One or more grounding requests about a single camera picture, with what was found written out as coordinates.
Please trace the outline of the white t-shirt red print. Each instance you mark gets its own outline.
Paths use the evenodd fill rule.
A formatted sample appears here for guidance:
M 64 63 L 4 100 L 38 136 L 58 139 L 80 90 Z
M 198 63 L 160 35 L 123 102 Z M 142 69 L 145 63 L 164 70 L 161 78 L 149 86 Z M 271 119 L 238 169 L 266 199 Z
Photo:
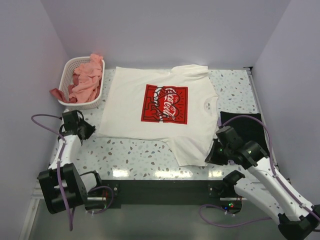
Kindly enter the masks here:
M 100 137 L 162 141 L 179 166 L 206 165 L 218 122 L 216 93 L 202 65 L 171 70 L 117 67 Z

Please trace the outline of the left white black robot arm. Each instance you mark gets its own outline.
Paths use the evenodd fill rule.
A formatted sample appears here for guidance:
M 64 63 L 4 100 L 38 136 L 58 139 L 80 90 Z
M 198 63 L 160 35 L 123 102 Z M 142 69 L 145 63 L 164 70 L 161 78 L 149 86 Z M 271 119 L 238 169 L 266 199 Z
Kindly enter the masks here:
M 66 210 L 61 190 L 64 190 L 69 208 L 86 204 L 88 193 L 99 196 L 104 190 L 97 171 L 80 174 L 75 165 L 83 142 L 91 137 L 96 127 L 86 122 L 79 110 L 64 112 L 60 119 L 62 125 L 57 132 L 56 156 L 48 169 L 40 172 L 37 178 L 51 214 Z

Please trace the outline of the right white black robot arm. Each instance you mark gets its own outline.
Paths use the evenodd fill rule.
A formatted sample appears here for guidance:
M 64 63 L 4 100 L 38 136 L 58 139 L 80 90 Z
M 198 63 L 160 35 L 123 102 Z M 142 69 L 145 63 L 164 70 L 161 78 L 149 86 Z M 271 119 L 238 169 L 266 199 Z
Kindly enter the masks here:
M 255 141 L 245 142 L 231 126 L 216 132 L 207 163 L 242 170 L 227 174 L 214 188 L 220 197 L 238 195 L 265 212 L 287 240 L 304 240 L 320 225 L 320 207 L 303 197 L 275 168 L 267 152 Z

